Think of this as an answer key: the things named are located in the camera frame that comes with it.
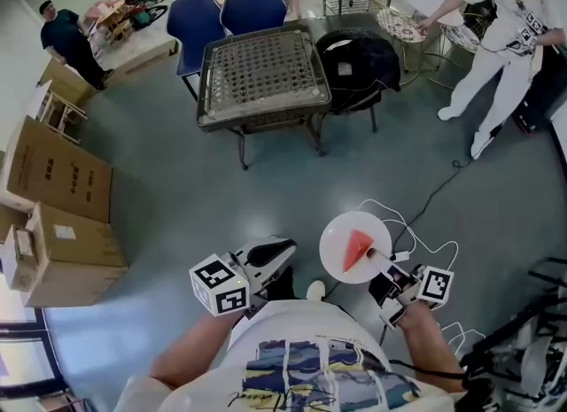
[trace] door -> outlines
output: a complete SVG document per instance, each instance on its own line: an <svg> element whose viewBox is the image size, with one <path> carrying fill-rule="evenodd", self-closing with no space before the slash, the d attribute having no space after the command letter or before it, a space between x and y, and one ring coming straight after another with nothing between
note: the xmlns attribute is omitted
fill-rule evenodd
<svg viewBox="0 0 567 412"><path fill-rule="evenodd" d="M66 384L43 311L25 308L19 292L8 288L1 269L0 303L0 400L18 400L12 405L18 403L20 410L29 409L31 403L22 399L60 392L66 389Z"/></svg>

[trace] person's hair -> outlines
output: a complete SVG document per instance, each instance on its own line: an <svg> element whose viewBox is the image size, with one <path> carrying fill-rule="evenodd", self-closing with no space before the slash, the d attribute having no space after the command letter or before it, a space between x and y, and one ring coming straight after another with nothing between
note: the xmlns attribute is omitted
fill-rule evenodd
<svg viewBox="0 0 567 412"><path fill-rule="evenodd" d="M43 15L43 13L45 12L45 9L47 9L47 6L51 4L51 0L47 0L45 1L45 3L43 3L42 5L39 6L39 13L40 15Z"/></svg>

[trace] black shoe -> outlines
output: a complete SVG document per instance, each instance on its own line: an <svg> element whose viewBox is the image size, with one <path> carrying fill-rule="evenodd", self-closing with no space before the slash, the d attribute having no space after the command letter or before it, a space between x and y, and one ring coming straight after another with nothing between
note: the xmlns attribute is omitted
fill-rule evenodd
<svg viewBox="0 0 567 412"><path fill-rule="evenodd" d="M105 70L105 75L103 76L103 81L105 82L106 80L108 80L112 76L113 73L114 73L113 68L109 68L108 70Z"/></svg>

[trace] man in dark shirt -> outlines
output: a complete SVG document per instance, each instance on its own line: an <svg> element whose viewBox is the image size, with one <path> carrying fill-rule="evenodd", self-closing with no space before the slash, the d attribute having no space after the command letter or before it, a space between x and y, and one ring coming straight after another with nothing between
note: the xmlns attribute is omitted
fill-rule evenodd
<svg viewBox="0 0 567 412"><path fill-rule="evenodd" d="M103 70L92 56L89 31L79 21L79 15L67 9L58 12L51 1L43 3L39 12L45 19L43 48L61 64L74 68L90 85L103 90L105 80L114 70Z"/></svg>

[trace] box stack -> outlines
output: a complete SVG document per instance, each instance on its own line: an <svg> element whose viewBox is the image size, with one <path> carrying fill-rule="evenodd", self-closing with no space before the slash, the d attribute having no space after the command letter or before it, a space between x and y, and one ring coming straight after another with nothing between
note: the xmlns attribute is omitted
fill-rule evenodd
<svg viewBox="0 0 567 412"><path fill-rule="evenodd" d="M112 168L29 117L0 165L8 285L28 307L98 301L128 269L108 224Z"/></svg>

